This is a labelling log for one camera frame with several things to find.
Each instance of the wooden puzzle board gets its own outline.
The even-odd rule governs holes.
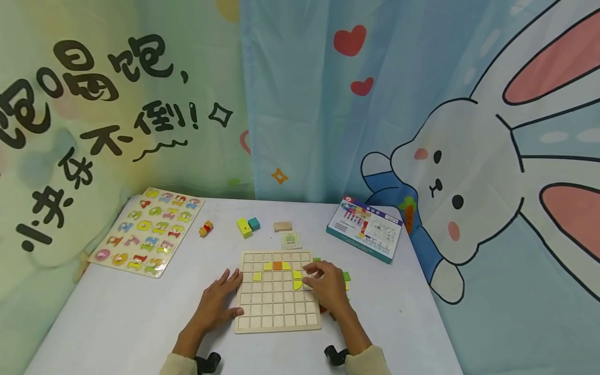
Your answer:
[[[198,197],[148,188],[127,202],[88,260],[159,278],[203,204]]]
[[[309,251],[244,253],[237,296],[244,315],[235,319],[235,333],[321,329],[319,303],[302,283],[311,259]]]

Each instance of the hand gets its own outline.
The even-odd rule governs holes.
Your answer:
[[[229,273],[226,269],[221,278],[204,290],[196,312],[179,334],[173,353],[194,359],[206,333],[244,314],[244,309],[239,307],[225,309],[227,296],[240,286],[244,276],[239,269],[231,277]]]
[[[304,266],[309,275],[302,282],[314,290],[319,303],[336,317],[347,310],[352,310],[346,296],[346,282],[342,270],[326,261],[313,262]]]

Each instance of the teal wooden block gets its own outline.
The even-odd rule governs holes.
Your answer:
[[[252,229],[252,232],[255,232],[260,229],[260,223],[256,217],[253,217],[252,219],[248,220],[248,224],[250,225],[250,229]]]

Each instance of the white table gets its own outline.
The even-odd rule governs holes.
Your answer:
[[[336,207],[207,199],[161,278],[90,265],[25,374],[157,374],[204,288],[225,268],[239,267],[244,251],[279,250],[273,222],[287,220],[313,256],[350,272],[350,303],[392,373],[462,374],[406,231],[386,265],[325,233]],[[398,216],[395,208],[379,209]],[[261,229],[243,239],[235,223],[241,217],[257,217]],[[200,238],[206,220],[215,228]],[[345,373],[328,365],[323,350],[330,344],[345,348],[327,314],[318,331],[236,335],[224,328],[199,353],[218,352],[222,374]]]

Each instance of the sleeve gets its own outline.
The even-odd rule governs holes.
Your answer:
[[[160,375],[197,375],[196,361],[179,354],[169,353],[164,362]]]
[[[392,375],[385,362],[383,350],[375,345],[371,345],[359,355],[346,356],[346,370],[348,375]]]

